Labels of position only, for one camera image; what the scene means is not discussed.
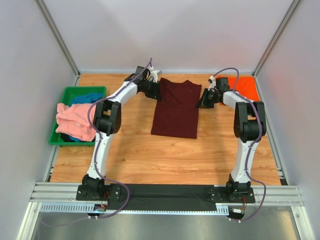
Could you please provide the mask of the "pink t shirt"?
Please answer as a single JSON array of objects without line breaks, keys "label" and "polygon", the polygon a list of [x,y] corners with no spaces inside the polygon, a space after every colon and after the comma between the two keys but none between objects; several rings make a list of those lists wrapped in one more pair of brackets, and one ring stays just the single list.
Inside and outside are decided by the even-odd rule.
[{"label": "pink t shirt", "polygon": [[82,142],[91,142],[96,136],[96,131],[88,121],[88,111],[92,105],[92,103],[76,103],[67,106],[58,103],[55,132],[66,134]]}]

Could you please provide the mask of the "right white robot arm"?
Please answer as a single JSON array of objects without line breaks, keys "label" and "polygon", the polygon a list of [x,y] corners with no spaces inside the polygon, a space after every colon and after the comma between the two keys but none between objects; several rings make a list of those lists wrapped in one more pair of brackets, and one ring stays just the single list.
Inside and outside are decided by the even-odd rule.
[{"label": "right white robot arm", "polygon": [[237,138],[237,153],[234,167],[225,187],[219,187],[218,193],[212,193],[218,199],[239,201],[253,195],[251,169],[256,149],[261,138],[266,134],[265,105],[262,101],[253,101],[231,89],[228,78],[208,80],[196,108],[212,109],[221,103],[234,109],[233,132]]}]

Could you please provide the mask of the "maroon t shirt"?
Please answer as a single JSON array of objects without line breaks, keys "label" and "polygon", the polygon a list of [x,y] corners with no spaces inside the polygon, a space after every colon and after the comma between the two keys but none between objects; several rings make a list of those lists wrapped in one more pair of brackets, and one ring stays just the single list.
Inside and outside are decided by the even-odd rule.
[{"label": "maroon t shirt", "polygon": [[162,99],[156,103],[151,134],[164,137],[196,139],[202,86],[189,80],[159,81]]}]

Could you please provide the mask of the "aluminium rail frame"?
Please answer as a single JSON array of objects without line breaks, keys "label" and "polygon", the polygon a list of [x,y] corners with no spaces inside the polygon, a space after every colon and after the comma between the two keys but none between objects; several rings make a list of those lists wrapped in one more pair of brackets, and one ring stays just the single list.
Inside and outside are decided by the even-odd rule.
[{"label": "aluminium rail frame", "polygon": [[[37,182],[33,188],[30,202],[66,202],[76,201],[79,182]],[[297,186],[268,185],[263,204],[265,206],[304,206]]]}]

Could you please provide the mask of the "black base mat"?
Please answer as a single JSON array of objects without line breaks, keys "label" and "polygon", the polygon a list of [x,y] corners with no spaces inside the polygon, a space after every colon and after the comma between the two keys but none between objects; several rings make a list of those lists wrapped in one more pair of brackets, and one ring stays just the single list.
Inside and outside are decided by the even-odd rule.
[{"label": "black base mat", "polygon": [[172,184],[128,184],[125,187],[119,184],[108,184],[106,201],[96,201],[105,205],[108,210],[118,210],[126,203],[124,210],[131,211],[215,211],[216,204],[253,204],[256,202],[254,193],[248,199],[231,201],[213,197],[218,188],[214,185],[172,185]]}]

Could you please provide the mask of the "blue t shirt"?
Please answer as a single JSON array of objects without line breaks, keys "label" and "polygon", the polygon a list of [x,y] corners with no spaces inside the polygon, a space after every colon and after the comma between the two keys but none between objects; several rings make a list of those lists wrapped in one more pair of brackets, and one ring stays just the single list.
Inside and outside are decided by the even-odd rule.
[{"label": "blue t shirt", "polygon": [[90,105],[103,97],[102,92],[92,92],[84,95],[75,96],[72,98],[69,107],[72,117],[67,119],[66,135],[62,132],[60,137],[64,142],[80,143],[80,142],[94,142],[96,131],[88,122],[87,114]]}]

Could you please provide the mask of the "green plastic bin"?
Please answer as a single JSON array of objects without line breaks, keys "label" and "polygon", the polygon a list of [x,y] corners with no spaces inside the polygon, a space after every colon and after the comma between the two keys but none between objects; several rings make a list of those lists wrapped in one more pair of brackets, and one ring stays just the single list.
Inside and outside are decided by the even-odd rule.
[{"label": "green plastic bin", "polygon": [[[106,97],[107,88],[105,86],[68,86],[64,89],[61,103],[71,106],[72,104],[94,103],[99,98]],[[56,132],[57,121],[54,121],[48,143],[53,146],[93,146],[92,141],[73,141],[68,135]]]}]

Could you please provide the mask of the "folded orange t shirt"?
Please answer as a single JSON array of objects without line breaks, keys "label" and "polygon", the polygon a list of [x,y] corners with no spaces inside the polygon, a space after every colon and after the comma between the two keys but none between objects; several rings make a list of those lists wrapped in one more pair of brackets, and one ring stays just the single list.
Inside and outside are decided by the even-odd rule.
[{"label": "folded orange t shirt", "polygon": [[[215,77],[218,78],[228,78],[228,84],[231,89],[233,89],[236,82],[236,75],[219,74]],[[260,101],[260,97],[257,92],[255,79],[249,75],[240,75],[235,89],[244,97],[253,100]]]}]

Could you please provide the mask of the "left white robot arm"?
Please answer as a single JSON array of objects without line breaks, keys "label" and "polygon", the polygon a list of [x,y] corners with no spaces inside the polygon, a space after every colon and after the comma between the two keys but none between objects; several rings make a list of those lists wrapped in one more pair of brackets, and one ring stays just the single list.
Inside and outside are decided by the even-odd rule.
[{"label": "left white robot arm", "polygon": [[161,100],[159,77],[162,71],[153,66],[138,66],[113,94],[94,104],[94,117],[89,123],[96,130],[92,160],[87,174],[78,186],[76,200],[106,201],[109,187],[105,185],[106,165],[112,141],[120,130],[122,107],[139,92],[147,98]]}]

